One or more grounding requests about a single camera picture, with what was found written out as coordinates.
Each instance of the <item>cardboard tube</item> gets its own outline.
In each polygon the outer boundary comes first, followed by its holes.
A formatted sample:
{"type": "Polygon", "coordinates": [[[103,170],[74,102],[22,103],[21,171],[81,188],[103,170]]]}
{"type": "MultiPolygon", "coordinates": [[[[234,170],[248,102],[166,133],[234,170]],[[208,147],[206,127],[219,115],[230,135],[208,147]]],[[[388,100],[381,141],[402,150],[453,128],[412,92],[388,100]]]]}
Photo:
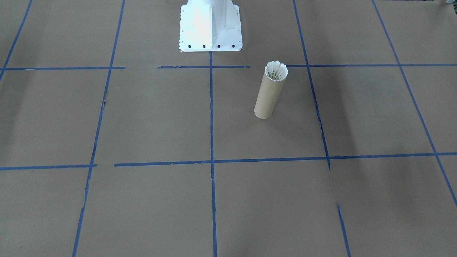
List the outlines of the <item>cardboard tube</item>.
{"type": "Polygon", "coordinates": [[[286,66],[279,61],[267,64],[254,107],[254,113],[257,117],[266,119],[271,116],[287,74],[286,66]]]}

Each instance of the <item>floor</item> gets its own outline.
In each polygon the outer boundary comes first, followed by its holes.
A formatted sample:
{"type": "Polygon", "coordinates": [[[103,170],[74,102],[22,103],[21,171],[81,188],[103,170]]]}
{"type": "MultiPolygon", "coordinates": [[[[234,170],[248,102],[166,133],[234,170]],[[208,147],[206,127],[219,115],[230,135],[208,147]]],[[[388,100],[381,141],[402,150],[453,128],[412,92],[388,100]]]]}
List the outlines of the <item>floor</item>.
{"type": "Polygon", "coordinates": [[[456,256],[443,2],[236,0],[182,53],[184,0],[0,0],[0,256],[456,256]]]}

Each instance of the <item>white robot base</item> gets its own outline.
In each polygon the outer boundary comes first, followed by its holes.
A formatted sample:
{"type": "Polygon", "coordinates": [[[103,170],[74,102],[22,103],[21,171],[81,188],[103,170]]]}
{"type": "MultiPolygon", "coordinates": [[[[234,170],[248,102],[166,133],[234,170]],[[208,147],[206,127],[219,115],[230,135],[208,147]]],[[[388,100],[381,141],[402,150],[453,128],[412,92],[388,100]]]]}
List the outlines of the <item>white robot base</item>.
{"type": "Polygon", "coordinates": [[[227,52],[243,48],[239,7],[231,0],[188,0],[181,7],[179,50],[227,52]]]}

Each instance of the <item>blue tape line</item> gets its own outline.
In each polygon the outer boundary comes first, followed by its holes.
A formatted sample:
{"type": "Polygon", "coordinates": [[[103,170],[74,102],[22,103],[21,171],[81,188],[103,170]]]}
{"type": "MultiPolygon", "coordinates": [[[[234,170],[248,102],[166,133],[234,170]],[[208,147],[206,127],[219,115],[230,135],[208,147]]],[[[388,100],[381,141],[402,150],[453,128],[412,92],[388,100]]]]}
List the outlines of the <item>blue tape line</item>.
{"type": "Polygon", "coordinates": [[[49,169],[70,169],[70,168],[89,168],[96,167],[97,164],[82,165],[52,165],[52,166],[19,166],[19,167],[0,167],[0,171],[18,171],[18,170],[49,170],[49,169]]]}
{"type": "Polygon", "coordinates": [[[347,257],[351,257],[351,250],[349,249],[349,242],[347,241],[346,227],[344,226],[343,214],[341,213],[340,202],[338,201],[338,215],[340,217],[341,230],[343,231],[344,244],[346,245],[347,257]]]}
{"type": "Polygon", "coordinates": [[[421,157],[421,156],[435,156],[435,154],[434,153],[423,153],[423,154],[397,154],[397,155],[347,155],[347,156],[330,156],[330,159],[346,160],[346,159],[398,158],[398,157],[421,157]]]}
{"type": "MultiPolygon", "coordinates": [[[[397,67],[398,64],[310,64],[310,67],[397,67]]],[[[457,64],[402,64],[402,66],[419,66],[419,67],[434,67],[434,66],[457,66],[457,64]]],[[[288,68],[305,68],[306,64],[287,65],[288,68]]]]}
{"type": "MultiPolygon", "coordinates": [[[[121,13],[119,15],[119,22],[117,24],[116,37],[114,39],[113,50],[112,50],[112,54],[111,54],[110,68],[108,70],[108,76],[106,78],[105,91],[103,93],[103,100],[101,102],[100,115],[98,117],[97,132],[95,134],[95,140],[94,140],[94,149],[92,151],[92,157],[90,158],[90,164],[91,165],[94,164],[95,153],[97,151],[97,143],[98,143],[98,137],[100,135],[100,127],[101,127],[101,121],[102,121],[102,118],[103,118],[103,110],[105,109],[106,94],[108,92],[108,86],[109,86],[109,83],[110,83],[111,71],[112,71],[113,62],[114,62],[114,55],[116,54],[117,39],[119,38],[119,31],[121,30],[121,23],[122,23],[122,15],[124,13],[124,6],[125,6],[125,0],[122,0],[121,13]]],[[[79,223],[78,223],[78,230],[76,232],[76,238],[74,240],[74,247],[73,247],[72,257],[76,257],[76,252],[78,251],[78,243],[79,243],[79,240],[80,240],[81,227],[82,227],[82,224],[83,224],[84,210],[85,210],[85,206],[86,206],[86,202],[87,202],[87,195],[88,195],[88,192],[89,192],[89,181],[90,181],[90,177],[91,176],[92,176],[92,166],[89,167],[89,171],[87,173],[87,181],[86,181],[86,187],[85,187],[85,193],[84,193],[84,204],[83,204],[83,207],[81,208],[80,219],[79,219],[79,223]]]]}
{"type": "MultiPolygon", "coordinates": [[[[213,69],[250,68],[249,65],[212,66],[213,69]]],[[[209,69],[210,66],[159,66],[156,69],[209,69]]]]}
{"type": "Polygon", "coordinates": [[[437,153],[438,155],[443,155],[443,156],[446,156],[446,155],[457,155],[457,152],[450,152],[450,153],[437,153]]]}
{"type": "Polygon", "coordinates": [[[264,161],[316,161],[326,160],[327,157],[295,157],[295,158],[264,158],[264,159],[231,159],[215,160],[214,163],[233,163],[233,162],[264,162],[264,161]]]}
{"type": "Polygon", "coordinates": [[[183,165],[183,164],[205,164],[211,161],[159,161],[159,162],[134,162],[134,163],[115,163],[115,167],[132,166],[162,166],[162,165],[183,165]]]}
{"type": "MultiPolygon", "coordinates": [[[[438,155],[457,155],[457,153],[438,153],[438,155]]],[[[344,155],[344,156],[329,156],[331,160],[346,160],[346,159],[374,159],[374,158],[400,158],[400,157],[423,157],[435,156],[434,153],[418,153],[418,154],[395,154],[395,155],[344,155]]],[[[318,161],[326,160],[326,156],[316,157],[291,157],[291,158],[258,158],[258,159],[225,159],[213,160],[214,163],[234,163],[234,162],[269,162],[269,161],[318,161]]],[[[132,162],[132,163],[116,163],[115,167],[127,166],[161,166],[161,165],[184,165],[184,164],[207,164],[211,160],[205,161],[159,161],[159,162],[132,162]]]]}
{"type": "Polygon", "coordinates": [[[230,69],[230,68],[250,68],[249,65],[228,65],[228,66],[213,66],[214,69],[230,69]]]}
{"type": "MultiPolygon", "coordinates": [[[[287,65],[288,68],[305,68],[308,65],[287,65]]],[[[397,64],[310,64],[309,67],[397,67],[397,64]]]]}
{"type": "Polygon", "coordinates": [[[8,57],[6,57],[5,64],[3,65],[3,69],[0,72],[0,80],[3,78],[3,74],[5,73],[6,67],[8,67],[8,63],[10,61],[11,55],[13,54],[14,47],[16,46],[17,40],[19,35],[21,34],[22,28],[24,27],[24,23],[26,22],[28,12],[30,10],[30,6],[32,5],[33,0],[29,0],[29,4],[27,6],[26,13],[24,14],[24,18],[22,19],[21,25],[19,26],[19,30],[17,31],[16,37],[14,38],[13,45],[11,45],[10,52],[8,53],[8,57]]]}
{"type": "Polygon", "coordinates": [[[438,154],[436,152],[435,145],[433,144],[433,141],[432,141],[432,139],[430,137],[430,133],[429,133],[429,131],[427,129],[427,126],[425,125],[424,118],[422,117],[422,114],[420,113],[419,106],[417,105],[417,102],[416,102],[416,99],[414,98],[414,95],[413,95],[413,92],[411,90],[411,87],[409,86],[408,79],[406,78],[406,75],[405,75],[405,73],[403,71],[403,67],[402,67],[402,65],[400,63],[400,60],[399,60],[398,55],[397,55],[397,52],[395,51],[395,48],[393,47],[392,40],[390,39],[389,33],[387,32],[386,26],[384,25],[383,19],[381,18],[381,14],[379,13],[379,10],[377,8],[377,5],[376,5],[375,1],[372,0],[372,3],[373,3],[373,6],[374,6],[374,8],[376,10],[377,16],[379,17],[381,25],[382,25],[382,27],[384,29],[386,37],[387,37],[387,39],[389,41],[390,47],[392,48],[393,55],[395,56],[395,59],[397,60],[398,67],[400,68],[400,71],[402,73],[402,76],[403,76],[403,79],[405,81],[406,87],[408,88],[409,95],[411,96],[411,99],[413,100],[414,107],[416,108],[417,114],[419,115],[420,121],[422,122],[422,126],[424,127],[425,134],[427,135],[427,138],[429,140],[430,146],[431,146],[431,148],[433,150],[433,153],[435,155],[436,161],[438,162],[438,165],[440,166],[441,173],[443,174],[443,177],[444,177],[444,179],[446,181],[446,184],[447,184],[447,188],[449,189],[449,192],[451,193],[452,199],[454,200],[454,204],[457,207],[457,198],[456,198],[456,196],[454,194],[454,190],[452,189],[451,183],[449,182],[449,179],[447,178],[446,171],[444,170],[443,165],[441,164],[441,160],[440,160],[440,158],[439,158],[439,156],[438,156],[438,154]]]}
{"type": "Polygon", "coordinates": [[[320,131],[322,134],[322,142],[324,144],[325,156],[327,157],[327,165],[329,166],[329,169],[330,169],[331,166],[330,166],[329,150],[327,149],[327,143],[325,141],[324,127],[322,125],[322,120],[320,118],[319,106],[317,104],[317,98],[316,98],[316,92],[314,91],[313,77],[311,76],[311,69],[309,67],[308,55],[306,54],[305,41],[303,39],[303,34],[302,34],[302,26],[300,25],[300,20],[298,18],[297,4],[295,3],[295,0],[292,0],[292,1],[293,1],[293,8],[295,10],[295,18],[297,20],[298,32],[300,33],[300,39],[302,41],[302,48],[303,48],[303,54],[304,54],[305,62],[306,62],[306,69],[308,70],[309,84],[311,85],[311,92],[313,93],[314,103],[316,104],[317,119],[319,120],[320,131]]]}
{"type": "Polygon", "coordinates": [[[211,149],[211,202],[213,206],[213,257],[218,256],[218,238],[216,233],[216,187],[214,183],[214,109],[213,109],[213,53],[209,52],[209,95],[210,95],[210,149],[211,149]]]}
{"type": "Polygon", "coordinates": [[[159,66],[156,69],[209,69],[209,66],[159,66]]]}
{"type": "Polygon", "coordinates": [[[457,66],[457,64],[402,64],[402,66],[419,66],[419,67],[446,67],[446,66],[457,66]]]}
{"type": "Polygon", "coordinates": [[[34,67],[34,68],[6,68],[5,70],[123,70],[125,66],[116,67],[34,67]]]}

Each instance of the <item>grid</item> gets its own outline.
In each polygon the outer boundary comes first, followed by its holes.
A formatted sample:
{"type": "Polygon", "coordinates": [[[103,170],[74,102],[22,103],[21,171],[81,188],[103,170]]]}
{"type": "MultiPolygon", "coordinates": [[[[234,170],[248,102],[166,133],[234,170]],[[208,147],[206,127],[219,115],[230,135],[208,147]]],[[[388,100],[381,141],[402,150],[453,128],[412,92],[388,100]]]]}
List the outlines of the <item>grid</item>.
{"type": "MultiPolygon", "coordinates": [[[[117,32],[112,48],[112,55],[111,55],[111,60],[109,66],[103,66],[103,67],[25,67],[25,68],[8,68],[8,63],[10,60],[10,57],[13,53],[13,50],[15,48],[15,45],[17,43],[17,40],[20,36],[20,33],[22,31],[22,28],[24,26],[24,23],[26,22],[28,12],[30,10],[30,7],[32,5],[33,0],[29,0],[27,9],[25,11],[24,17],[22,19],[21,25],[19,27],[19,30],[16,34],[16,37],[13,41],[13,44],[10,48],[10,51],[8,53],[7,59],[1,68],[1,73],[0,73],[0,80],[3,78],[3,75],[5,71],[9,70],[107,70],[107,78],[106,78],[106,84],[105,84],[105,90],[103,94],[103,98],[101,101],[101,109],[100,109],[100,115],[98,119],[98,124],[97,124],[97,129],[96,129],[96,134],[95,134],[95,140],[94,140],[94,147],[92,151],[92,156],[90,159],[89,164],[81,164],[81,165],[55,165],[55,166],[15,166],[15,167],[0,167],[0,171],[8,171],[8,170],[34,170],[34,169],[61,169],[61,168],[88,168],[88,175],[87,175],[87,181],[86,181],[86,186],[85,186],[85,195],[84,195],[84,205],[81,209],[80,213],[80,219],[78,223],[78,229],[77,229],[77,234],[74,242],[74,249],[73,249],[73,257],[76,256],[77,249],[78,249],[78,242],[79,242],[79,237],[80,237],[80,232],[81,232],[81,227],[83,225],[83,218],[84,218],[84,211],[85,211],[85,205],[86,201],[88,198],[88,192],[89,192],[89,181],[91,178],[92,174],[92,169],[93,167],[96,167],[97,164],[94,163],[95,160],[95,155],[96,155],[96,149],[97,149],[97,142],[100,134],[100,128],[101,128],[101,123],[103,119],[103,112],[105,108],[105,101],[106,101],[106,95],[108,92],[108,87],[110,83],[110,77],[111,77],[111,72],[112,70],[123,70],[126,69],[125,66],[113,66],[114,58],[115,58],[115,53],[116,53],[116,46],[117,46],[117,39],[119,36],[119,31],[121,28],[122,24],[122,14],[124,11],[124,6],[126,0],[122,0],[122,5],[120,9],[120,15],[119,15],[119,20],[118,20],[118,25],[117,25],[117,32]]],[[[452,189],[452,186],[447,178],[446,171],[443,168],[443,165],[441,164],[440,156],[446,156],[446,155],[457,155],[457,152],[437,152],[433,143],[433,140],[429,134],[429,131],[427,129],[427,126],[425,124],[425,121],[422,117],[422,114],[420,112],[419,106],[415,100],[415,97],[413,95],[413,92],[409,86],[408,79],[405,75],[405,72],[403,70],[403,67],[408,67],[408,66],[418,66],[418,67],[433,67],[433,66],[457,66],[457,64],[402,64],[400,63],[400,60],[397,56],[396,50],[394,48],[394,45],[391,41],[391,38],[389,36],[388,30],[386,26],[384,25],[383,19],[381,17],[381,14],[378,10],[378,7],[376,5],[375,0],[372,0],[373,8],[376,10],[377,16],[379,18],[380,24],[385,32],[385,35],[387,37],[387,40],[390,44],[390,47],[392,49],[392,52],[395,56],[397,64],[310,64],[308,61],[308,55],[307,55],[307,50],[305,47],[305,37],[302,34],[302,29],[300,25],[300,19],[298,16],[298,11],[297,11],[297,5],[296,1],[292,0],[294,10],[295,10],[295,17],[297,21],[297,27],[298,27],[298,33],[300,35],[301,39],[301,44],[303,48],[303,57],[305,59],[306,64],[288,64],[288,68],[306,68],[307,69],[307,74],[311,86],[311,91],[313,94],[313,99],[315,103],[315,108],[316,108],[316,116],[320,124],[320,129],[321,129],[321,134],[322,134],[322,144],[323,148],[325,151],[325,156],[305,156],[305,157],[296,157],[296,158],[261,158],[261,159],[216,159],[214,156],[214,150],[213,150],[213,143],[214,143],[214,136],[213,136],[213,118],[214,118],[214,112],[213,112],[213,69],[243,69],[243,68],[250,68],[249,65],[221,65],[221,66],[216,66],[213,65],[213,54],[212,52],[209,52],[209,66],[159,66],[157,69],[209,69],[209,82],[210,82],[210,90],[209,90],[209,95],[210,95],[210,156],[211,158],[209,160],[184,160],[184,161],[161,161],[161,162],[141,162],[141,163],[115,163],[114,167],[122,167],[122,166],[163,166],[163,165],[190,165],[190,164],[210,164],[211,165],[211,186],[212,186],[212,210],[213,210],[213,255],[214,257],[217,256],[217,230],[216,230],[216,193],[215,193],[215,180],[214,180],[214,164],[215,163],[235,163],[235,162],[272,162],[272,161],[314,161],[314,160],[326,160],[328,163],[329,169],[331,168],[331,160],[341,160],[341,159],[366,159],[366,158],[398,158],[398,157],[422,157],[422,156],[434,156],[440,170],[442,172],[443,178],[446,181],[446,184],[448,186],[449,192],[453,198],[453,201],[455,205],[457,206],[457,199],[454,194],[454,191],[452,189]],[[427,135],[427,139],[430,143],[430,146],[432,148],[431,153],[414,153],[414,154],[392,154],[392,155],[344,155],[344,156],[331,156],[329,155],[329,151],[327,148],[326,140],[325,140],[325,132],[324,132],[324,126],[322,125],[320,113],[319,113],[319,105],[316,97],[316,93],[314,90],[314,83],[313,83],[313,78],[312,78],[312,73],[311,73],[311,67],[398,67],[401,71],[401,74],[403,76],[405,85],[408,89],[408,92],[411,96],[411,100],[414,104],[414,107],[417,111],[417,114],[420,118],[420,121],[422,123],[423,129],[427,135]]],[[[341,206],[340,203],[338,202],[338,215],[340,218],[340,223],[341,223],[341,229],[342,229],[342,234],[343,238],[345,241],[345,246],[347,250],[347,255],[350,257],[351,252],[349,248],[349,242],[348,238],[346,235],[346,228],[344,225],[343,221],[343,215],[341,211],[341,206]]]]}

